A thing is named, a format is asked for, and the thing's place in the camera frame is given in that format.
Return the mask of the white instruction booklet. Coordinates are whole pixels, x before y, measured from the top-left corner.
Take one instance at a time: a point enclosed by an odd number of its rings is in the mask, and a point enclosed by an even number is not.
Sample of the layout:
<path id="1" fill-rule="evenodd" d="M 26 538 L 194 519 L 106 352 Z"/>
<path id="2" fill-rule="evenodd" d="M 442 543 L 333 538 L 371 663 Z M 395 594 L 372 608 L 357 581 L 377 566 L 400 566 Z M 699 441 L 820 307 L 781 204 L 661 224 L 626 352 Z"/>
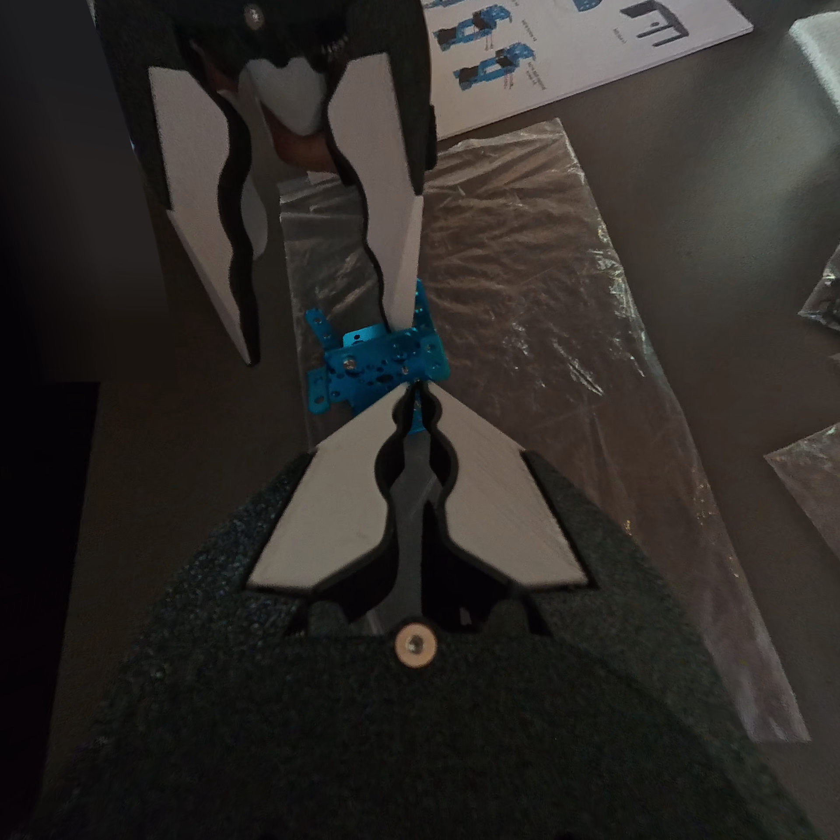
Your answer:
<path id="1" fill-rule="evenodd" d="M 752 32 L 726 1 L 422 2 L 448 140 Z"/>

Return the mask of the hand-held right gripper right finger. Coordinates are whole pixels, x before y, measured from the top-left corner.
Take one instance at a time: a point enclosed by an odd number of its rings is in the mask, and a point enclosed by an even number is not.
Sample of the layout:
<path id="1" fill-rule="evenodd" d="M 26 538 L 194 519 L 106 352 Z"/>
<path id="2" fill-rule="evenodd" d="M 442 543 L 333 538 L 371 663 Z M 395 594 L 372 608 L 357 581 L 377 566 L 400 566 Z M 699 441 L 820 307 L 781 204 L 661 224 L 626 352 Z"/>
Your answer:
<path id="1" fill-rule="evenodd" d="M 510 436 L 435 383 L 419 390 L 440 490 L 423 513 L 421 599 L 434 623 L 486 623 L 503 602 L 526 621 L 534 594 L 588 587 L 590 575 Z"/>

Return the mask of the person's black clothing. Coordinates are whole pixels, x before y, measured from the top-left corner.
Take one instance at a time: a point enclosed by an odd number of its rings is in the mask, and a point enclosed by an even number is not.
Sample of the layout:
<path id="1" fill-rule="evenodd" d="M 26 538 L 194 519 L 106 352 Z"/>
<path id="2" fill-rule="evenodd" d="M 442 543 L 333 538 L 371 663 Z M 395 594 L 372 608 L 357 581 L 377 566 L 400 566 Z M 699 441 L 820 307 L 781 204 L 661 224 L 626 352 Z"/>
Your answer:
<path id="1" fill-rule="evenodd" d="M 2 797 L 39 787 L 100 385 L 2 400 Z"/>

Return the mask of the dark grey desk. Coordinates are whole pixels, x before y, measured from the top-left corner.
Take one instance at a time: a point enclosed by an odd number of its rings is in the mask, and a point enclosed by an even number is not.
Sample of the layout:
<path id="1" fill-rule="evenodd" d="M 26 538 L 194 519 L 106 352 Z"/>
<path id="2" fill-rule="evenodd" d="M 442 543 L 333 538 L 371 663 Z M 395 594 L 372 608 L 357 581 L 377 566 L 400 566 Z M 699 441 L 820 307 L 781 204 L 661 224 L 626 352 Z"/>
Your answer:
<path id="1" fill-rule="evenodd" d="M 810 732 L 762 750 L 838 838 L 838 559 L 764 459 L 838 421 L 838 333 L 798 315 L 838 245 L 838 114 L 788 38 L 838 4 L 736 5 L 750 35 L 475 136 L 561 120 Z M 175 348 L 100 390 L 45 791 L 172 573 L 306 444 L 278 224 L 248 369 L 146 202 Z"/>

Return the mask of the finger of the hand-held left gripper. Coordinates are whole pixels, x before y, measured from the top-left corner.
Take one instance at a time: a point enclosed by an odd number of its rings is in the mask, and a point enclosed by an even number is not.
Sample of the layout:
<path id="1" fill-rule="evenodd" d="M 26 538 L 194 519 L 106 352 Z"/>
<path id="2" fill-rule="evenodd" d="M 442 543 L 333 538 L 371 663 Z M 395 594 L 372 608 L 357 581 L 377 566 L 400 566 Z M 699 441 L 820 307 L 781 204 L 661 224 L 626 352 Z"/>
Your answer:
<path id="1" fill-rule="evenodd" d="M 243 213 L 244 194 L 253 191 L 249 128 L 189 71 L 153 67 L 149 77 L 167 214 L 237 351 L 257 364 L 255 247 Z"/>
<path id="2" fill-rule="evenodd" d="M 411 179 L 390 60 L 352 59 L 327 108 L 335 147 L 359 183 L 365 243 L 390 330 L 413 326 L 424 198 Z"/>

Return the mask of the large clear plastic bag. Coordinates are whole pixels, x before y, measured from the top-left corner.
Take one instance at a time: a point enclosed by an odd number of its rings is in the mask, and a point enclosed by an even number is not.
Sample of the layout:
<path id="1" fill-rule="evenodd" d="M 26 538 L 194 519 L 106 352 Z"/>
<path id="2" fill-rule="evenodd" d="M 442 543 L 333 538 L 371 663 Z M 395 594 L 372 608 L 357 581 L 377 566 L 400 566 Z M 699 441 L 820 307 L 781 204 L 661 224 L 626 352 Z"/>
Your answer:
<path id="1" fill-rule="evenodd" d="M 643 549 L 700 630 L 753 740 L 808 741 L 558 119 L 439 153 L 418 274 L 448 357 L 444 389 L 548 460 Z"/>

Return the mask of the blue metal bracket assembly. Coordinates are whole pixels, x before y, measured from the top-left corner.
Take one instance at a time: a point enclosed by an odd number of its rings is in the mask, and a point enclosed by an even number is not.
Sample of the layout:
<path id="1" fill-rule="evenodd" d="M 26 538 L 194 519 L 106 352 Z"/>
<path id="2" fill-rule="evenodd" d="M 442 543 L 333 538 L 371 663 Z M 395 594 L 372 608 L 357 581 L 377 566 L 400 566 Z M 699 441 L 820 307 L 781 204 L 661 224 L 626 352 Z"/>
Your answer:
<path id="1" fill-rule="evenodd" d="M 319 443 L 349 418 L 397 386 L 444 382 L 451 373 L 435 327 L 424 283 L 417 279 L 413 324 L 390 331 L 384 324 L 339 335 L 318 308 L 304 313 L 320 348 L 320 361 L 305 376 L 310 440 Z"/>

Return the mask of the pile of small screw bags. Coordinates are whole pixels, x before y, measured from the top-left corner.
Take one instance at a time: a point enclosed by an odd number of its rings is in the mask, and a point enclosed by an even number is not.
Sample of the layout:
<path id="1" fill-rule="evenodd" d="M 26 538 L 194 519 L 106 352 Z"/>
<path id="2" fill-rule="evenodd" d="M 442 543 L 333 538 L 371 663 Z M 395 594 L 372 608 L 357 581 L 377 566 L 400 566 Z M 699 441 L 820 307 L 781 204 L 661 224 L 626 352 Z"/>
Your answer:
<path id="1" fill-rule="evenodd" d="M 839 250 L 800 315 L 839 331 Z M 839 555 L 839 423 L 765 456 L 831 551 Z"/>

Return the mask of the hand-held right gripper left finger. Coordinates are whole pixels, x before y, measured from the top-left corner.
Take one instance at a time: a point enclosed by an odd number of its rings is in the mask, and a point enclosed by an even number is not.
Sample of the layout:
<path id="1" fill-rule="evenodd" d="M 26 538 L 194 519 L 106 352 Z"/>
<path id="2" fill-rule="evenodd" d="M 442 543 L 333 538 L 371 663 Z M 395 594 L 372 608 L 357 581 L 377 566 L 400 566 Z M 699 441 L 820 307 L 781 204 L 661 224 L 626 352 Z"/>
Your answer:
<path id="1" fill-rule="evenodd" d="M 315 447 L 250 591 L 335 603 L 350 622 L 384 601 L 398 572 L 391 488 L 412 420 L 413 387 L 399 385 Z"/>

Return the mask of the white foam slab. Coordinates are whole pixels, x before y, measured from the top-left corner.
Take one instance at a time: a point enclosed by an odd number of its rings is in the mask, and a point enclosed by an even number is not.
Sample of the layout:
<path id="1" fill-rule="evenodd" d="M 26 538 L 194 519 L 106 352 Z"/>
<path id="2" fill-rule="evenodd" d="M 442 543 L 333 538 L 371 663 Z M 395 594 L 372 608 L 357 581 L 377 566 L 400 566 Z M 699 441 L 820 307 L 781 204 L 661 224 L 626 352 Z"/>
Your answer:
<path id="1" fill-rule="evenodd" d="M 839 109 L 839 11 L 801 18 L 791 26 L 790 35 Z"/>

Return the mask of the person's left hand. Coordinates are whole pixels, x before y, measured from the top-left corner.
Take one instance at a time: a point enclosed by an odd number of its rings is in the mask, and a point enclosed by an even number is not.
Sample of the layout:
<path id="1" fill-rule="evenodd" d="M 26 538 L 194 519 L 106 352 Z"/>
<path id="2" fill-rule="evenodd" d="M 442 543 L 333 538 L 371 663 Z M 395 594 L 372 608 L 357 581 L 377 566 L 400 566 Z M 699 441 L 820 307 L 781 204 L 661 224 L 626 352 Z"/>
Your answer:
<path id="1" fill-rule="evenodd" d="M 323 131 L 299 135 L 281 122 L 272 122 L 269 133 L 274 151 L 284 163 L 305 172 L 338 173 Z"/>

